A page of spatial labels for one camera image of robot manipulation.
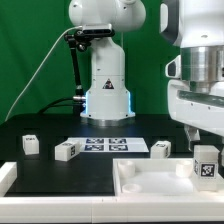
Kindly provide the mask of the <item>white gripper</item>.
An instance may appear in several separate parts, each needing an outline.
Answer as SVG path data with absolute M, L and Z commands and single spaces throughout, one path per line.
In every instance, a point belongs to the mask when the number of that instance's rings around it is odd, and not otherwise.
M 188 149 L 200 143 L 199 130 L 224 136 L 224 107 L 196 102 L 179 97 L 180 92 L 188 93 L 189 86 L 180 80 L 168 82 L 168 111 L 173 120 L 186 124 L 184 131 L 188 140 Z

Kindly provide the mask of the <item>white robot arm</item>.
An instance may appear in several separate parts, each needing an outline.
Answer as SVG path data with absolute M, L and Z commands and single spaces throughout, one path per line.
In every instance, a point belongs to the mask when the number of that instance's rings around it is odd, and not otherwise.
M 125 87 L 125 54 L 112 36 L 140 28 L 141 0 L 71 0 L 69 18 L 75 47 L 92 48 L 92 82 L 81 117 L 114 125 L 135 116 Z M 224 138 L 224 0 L 162 0 L 160 34 L 180 54 L 165 67 L 168 111 L 185 125 L 188 141 L 199 132 Z

